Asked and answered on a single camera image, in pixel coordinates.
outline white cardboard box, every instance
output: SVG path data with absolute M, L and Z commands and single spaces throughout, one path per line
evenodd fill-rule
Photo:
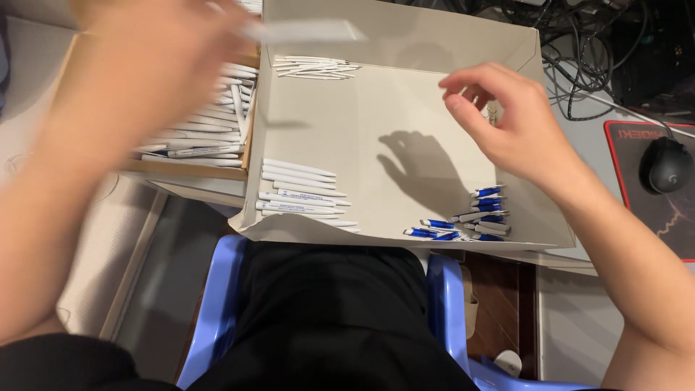
M 373 0 L 265 0 L 264 20 L 348 19 L 369 38 L 344 45 L 267 46 L 245 208 L 230 225 L 253 240 L 471 250 L 574 247 L 557 206 L 538 188 L 499 171 L 451 118 L 437 83 L 453 70 L 497 61 L 543 82 L 535 29 Z M 364 65 L 353 79 L 282 77 L 276 55 Z M 262 217 L 254 204 L 262 158 L 338 175 L 359 234 L 291 214 Z M 403 235 L 422 218 L 466 213 L 475 189 L 506 184 L 510 242 L 442 242 Z

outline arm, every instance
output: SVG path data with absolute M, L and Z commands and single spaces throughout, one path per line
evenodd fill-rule
M 232 0 L 128 1 L 101 16 L 33 154 L 0 193 L 0 345 L 64 331 L 56 304 L 89 201 L 148 134 L 213 94 L 223 58 L 246 43 Z
M 534 183 L 560 207 L 623 315 L 625 328 L 603 386 L 691 389 L 694 277 L 572 149 L 543 86 L 486 63 L 454 72 L 440 87 L 446 89 L 447 108 L 483 153 L 503 170 Z M 489 99 L 505 109 L 496 127 L 480 115 Z

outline mouse pad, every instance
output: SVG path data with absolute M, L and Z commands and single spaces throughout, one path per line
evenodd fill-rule
M 671 125 L 695 134 L 695 127 Z M 666 136 L 664 127 L 648 122 L 607 121 L 608 147 L 625 206 L 661 238 L 684 262 L 695 262 L 695 178 L 681 190 L 653 195 L 639 181 L 639 162 L 649 143 Z M 695 154 L 695 138 L 673 133 Z

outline blue plastic chair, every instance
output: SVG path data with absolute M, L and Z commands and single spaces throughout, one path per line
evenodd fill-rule
M 238 274 L 247 240 L 241 235 L 220 239 L 213 254 L 198 321 L 177 386 L 185 390 L 229 350 L 236 328 Z M 430 255 L 427 266 L 430 330 L 481 391 L 576 391 L 588 385 L 526 381 L 511 377 L 494 362 L 468 358 L 466 313 L 461 268 L 456 260 Z

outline black mouse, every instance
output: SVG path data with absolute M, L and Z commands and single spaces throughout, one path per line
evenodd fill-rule
M 639 163 L 639 180 L 652 194 L 670 193 L 685 186 L 694 170 L 685 145 L 670 137 L 652 141 Z

